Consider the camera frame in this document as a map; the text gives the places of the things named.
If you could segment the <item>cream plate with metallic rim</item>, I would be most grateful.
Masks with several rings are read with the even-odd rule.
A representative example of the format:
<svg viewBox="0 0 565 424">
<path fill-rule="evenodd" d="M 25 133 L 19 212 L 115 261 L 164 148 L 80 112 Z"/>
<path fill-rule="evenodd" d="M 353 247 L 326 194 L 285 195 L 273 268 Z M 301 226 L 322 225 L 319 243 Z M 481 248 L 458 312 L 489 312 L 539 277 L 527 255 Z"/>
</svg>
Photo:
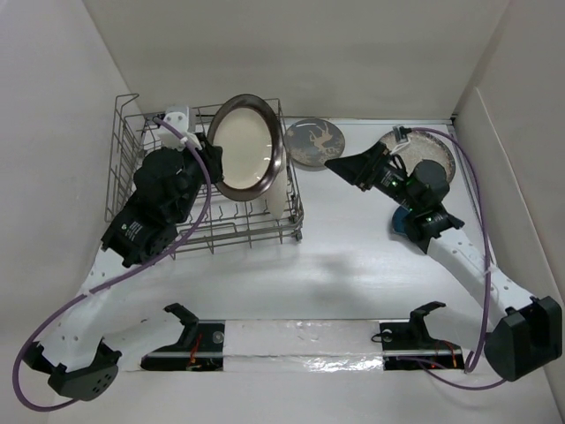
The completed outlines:
<svg viewBox="0 0 565 424">
<path fill-rule="evenodd" d="M 208 127 L 207 138 L 222 149 L 223 180 L 216 186 L 233 201 L 267 194 L 286 171 L 281 122 L 257 95 L 236 95 L 225 102 Z"/>
</svg>

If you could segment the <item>grey plate with deer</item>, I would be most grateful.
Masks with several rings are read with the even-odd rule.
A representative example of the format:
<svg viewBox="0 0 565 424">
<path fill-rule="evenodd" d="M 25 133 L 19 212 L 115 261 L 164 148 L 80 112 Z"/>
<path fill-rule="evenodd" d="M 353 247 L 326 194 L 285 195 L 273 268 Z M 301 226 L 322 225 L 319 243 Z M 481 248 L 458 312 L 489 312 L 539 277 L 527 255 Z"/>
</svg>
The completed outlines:
<svg viewBox="0 0 565 424">
<path fill-rule="evenodd" d="M 339 158 L 345 149 L 342 131 L 321 118 L 306 118 L 292 124 L 284 134 L 292 162 L 306 168 L 321 169 L 327 160 Z"/>
</svg>

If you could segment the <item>dark blue plate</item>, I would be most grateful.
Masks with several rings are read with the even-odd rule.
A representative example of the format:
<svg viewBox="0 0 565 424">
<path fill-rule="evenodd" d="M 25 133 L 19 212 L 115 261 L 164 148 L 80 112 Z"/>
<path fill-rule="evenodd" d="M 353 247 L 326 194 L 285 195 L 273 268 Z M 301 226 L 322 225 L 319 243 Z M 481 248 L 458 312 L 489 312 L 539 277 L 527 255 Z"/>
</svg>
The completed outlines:
<svg viewBox="0 0 565 424">
<path fill-rule="evenodd" d="M 408 238 L 406 230 L 405 230 L 405 218 L 410 214 L 410 210 L 399 206 L 392 215 L 391 218 L 391 232 L 396 236 L 404 237 L 405 239 Z"/>
</svg>

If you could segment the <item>cream three-section divided plate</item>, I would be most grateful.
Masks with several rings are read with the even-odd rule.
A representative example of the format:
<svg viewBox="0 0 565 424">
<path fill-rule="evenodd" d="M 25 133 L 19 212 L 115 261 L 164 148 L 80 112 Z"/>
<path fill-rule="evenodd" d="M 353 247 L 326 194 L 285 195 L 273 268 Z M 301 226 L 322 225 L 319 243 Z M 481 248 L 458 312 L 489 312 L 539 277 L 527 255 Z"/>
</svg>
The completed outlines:
<svg viewBox="0 0 565 424">
<path fill-rule="evenodd" d="M 287 171 L 282 170 L 266 193 L 267 209 L 276 220 L 283 217 L 286 204 Z"/>
</svg>

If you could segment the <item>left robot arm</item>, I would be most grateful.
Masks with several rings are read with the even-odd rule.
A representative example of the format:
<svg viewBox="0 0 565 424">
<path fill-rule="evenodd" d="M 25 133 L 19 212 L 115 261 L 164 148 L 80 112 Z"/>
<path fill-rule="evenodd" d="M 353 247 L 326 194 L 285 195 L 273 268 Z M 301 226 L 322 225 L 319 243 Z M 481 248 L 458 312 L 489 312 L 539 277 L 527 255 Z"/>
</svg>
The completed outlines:
<svg viewBox="0 0 565 424">
<path fill-rule="evenodd" d="M 178 303 L 166 306 L 121 335 L 109 315 L 119 305 L 123 283 L 167 258 L 191 237 L 204 219 L 199 214 L 184 234 L 177 231 L 197 195 L 222 180 L 222 150 L 202 132 L 170 131 L 176 144 L 149 153 L 135 171 L 135 190 L 102 236 L 100 254 L 117 270 L 93 270 L 76 297 L 53 312 L 20 348 L 11 382 L 26 408 L 50 413 L 99 397 L 114 381 L 135 343 L 159 345 L 154 331 L 169 324 L 165 342 L 187 350 L 196 342 L 197 317 Z"/>
</svg>

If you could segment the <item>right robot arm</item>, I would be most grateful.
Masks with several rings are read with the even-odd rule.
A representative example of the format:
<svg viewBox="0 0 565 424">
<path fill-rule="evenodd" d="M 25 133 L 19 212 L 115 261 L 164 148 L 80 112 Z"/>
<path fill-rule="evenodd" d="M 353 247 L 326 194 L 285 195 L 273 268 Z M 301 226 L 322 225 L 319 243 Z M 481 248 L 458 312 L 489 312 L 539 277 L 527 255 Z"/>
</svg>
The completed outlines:
<svg viewBox="0 0 565 424">
<path fill-rule="evenodd" d="M 482 306 L 476 356 L 514 382 L 562 355 L 562 309 L 550 296 L 538 298 L 495 267 L 486 251 L 466 236 L 464 223 L 442 201 L 449 192 L 444 167 L 429 159 L 407 171 L 403 159 L 376 142 L 357 155 L 330 159 L 326 167 L 362 191 L 378 189 L 402 214 L 393 227 L 437 261 Z"/>
</svg>

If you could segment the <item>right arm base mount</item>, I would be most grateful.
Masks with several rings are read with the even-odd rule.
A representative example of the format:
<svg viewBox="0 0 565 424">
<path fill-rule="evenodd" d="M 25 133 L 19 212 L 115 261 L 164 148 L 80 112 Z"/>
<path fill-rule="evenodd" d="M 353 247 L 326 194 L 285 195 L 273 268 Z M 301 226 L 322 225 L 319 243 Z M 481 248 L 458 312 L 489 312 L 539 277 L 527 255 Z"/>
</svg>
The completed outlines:
<svg viewBox="0 0 565 424">
<path fill-rule="evenodd" d="M 464 370 L 458 344 L 430 336 L 425 318 L 446 306 L 433 301 L 410 312 L 407 319 L 381 321 L 371 341 L 380 344 L 385 371 Z"/>
</svg>

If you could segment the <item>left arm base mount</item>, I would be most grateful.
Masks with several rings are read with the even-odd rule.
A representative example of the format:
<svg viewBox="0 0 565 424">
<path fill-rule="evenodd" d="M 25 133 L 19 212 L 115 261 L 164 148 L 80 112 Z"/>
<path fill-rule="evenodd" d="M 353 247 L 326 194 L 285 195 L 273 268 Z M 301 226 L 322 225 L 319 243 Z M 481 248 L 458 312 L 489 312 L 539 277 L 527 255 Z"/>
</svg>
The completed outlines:
<svg viewBox="0 0 565 424">
<path fill-rule="evenodd" d="M 223 371 L 226 321 L 200 320 L 184 306 L 175 303 L 164 311 L 178 318 L 183 330 L 174 344 L 145 355 L 140 367 L 146 371 Z"/>
</svg>

